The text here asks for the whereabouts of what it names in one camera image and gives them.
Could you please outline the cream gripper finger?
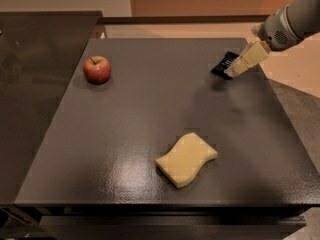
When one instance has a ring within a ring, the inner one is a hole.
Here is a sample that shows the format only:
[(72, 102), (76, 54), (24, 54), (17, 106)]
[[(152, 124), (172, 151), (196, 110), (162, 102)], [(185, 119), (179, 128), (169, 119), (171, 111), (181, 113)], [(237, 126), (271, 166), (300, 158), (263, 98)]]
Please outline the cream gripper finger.
[(265, 41), (249, 43), (241, 54), (225, 70), (231, 77), (237, 77), (268, 58), (271, 48)]

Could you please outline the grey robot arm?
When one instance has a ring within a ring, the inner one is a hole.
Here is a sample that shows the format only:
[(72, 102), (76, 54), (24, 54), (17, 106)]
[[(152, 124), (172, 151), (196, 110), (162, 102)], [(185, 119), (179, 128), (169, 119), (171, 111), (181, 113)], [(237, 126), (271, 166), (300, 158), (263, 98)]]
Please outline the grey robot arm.
[(320, 32), (320, 0), (295, 0), (270, 15), (257, 29), (257, 41), (227, 62), (223, 76), (234, 78)]

